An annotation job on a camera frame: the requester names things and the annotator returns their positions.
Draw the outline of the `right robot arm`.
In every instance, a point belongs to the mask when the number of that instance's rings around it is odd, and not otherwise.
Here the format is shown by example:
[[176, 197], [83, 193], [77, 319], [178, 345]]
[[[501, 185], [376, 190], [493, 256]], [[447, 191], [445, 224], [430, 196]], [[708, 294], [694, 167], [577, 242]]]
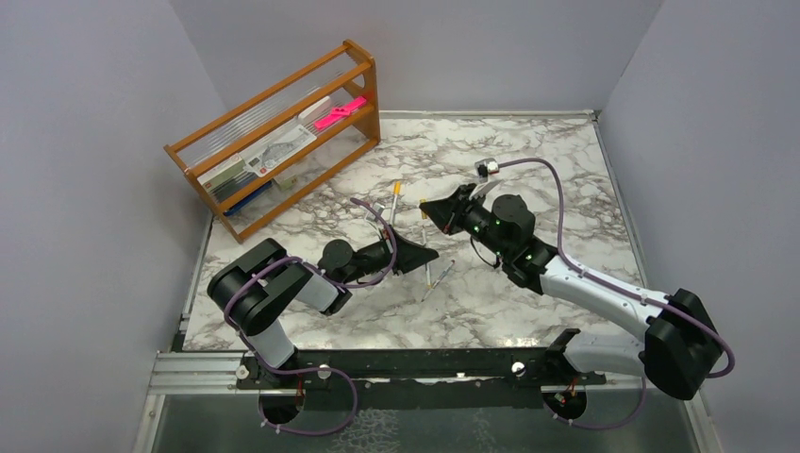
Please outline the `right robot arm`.
[[574, 303], [626, 332], [577, 333], [545, 357], [552, 381], [566, 384], [581, 372], [610, 371], [647, 378], [676, 399], [694, 398], [724, 352], [698, 295], [646, 290], [596, 273], [535, 236], [536, 216], [520, 195], [501, 195], [486, 209], [475, 188], [461, 185], [419, 207], [442, 233], [466, 232], [490, 249], [518, 287]]

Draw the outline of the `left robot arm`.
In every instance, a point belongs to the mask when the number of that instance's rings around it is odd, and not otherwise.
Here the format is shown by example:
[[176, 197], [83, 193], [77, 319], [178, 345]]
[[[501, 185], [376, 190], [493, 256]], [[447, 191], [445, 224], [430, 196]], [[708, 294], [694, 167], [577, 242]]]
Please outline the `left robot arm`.
[[262, 358], [263, 378], [281, 388], [296, 375], [297, 348], [279, 322], [291, 302], [329, 316], [348, 302], [351, 289], [366, 286], [367, 277], [407, 274], [438, 257], [436, 250], [395, 234], [358, 250], [345, 240], [333, 240], [311, 268], [268, 238], [217, 272], [207, 295]]

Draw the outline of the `white pen yellow end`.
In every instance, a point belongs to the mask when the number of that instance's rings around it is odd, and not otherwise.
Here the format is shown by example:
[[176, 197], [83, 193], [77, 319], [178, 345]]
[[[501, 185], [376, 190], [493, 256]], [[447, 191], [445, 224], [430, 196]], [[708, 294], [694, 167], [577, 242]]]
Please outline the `white pen yellow end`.
[[[422, 245], [427, 247], [427, 234], [426, 234], [425, 227], [423, 226], [421, 228], [421, 230], [422, 230]], [[431, 289], [432, 288], [432, 276], [431, 276], [431, 270], [430, 270], [429, 261], [427, 261], [425, 263], [425, 283], [426, 283], [427, 289]]]

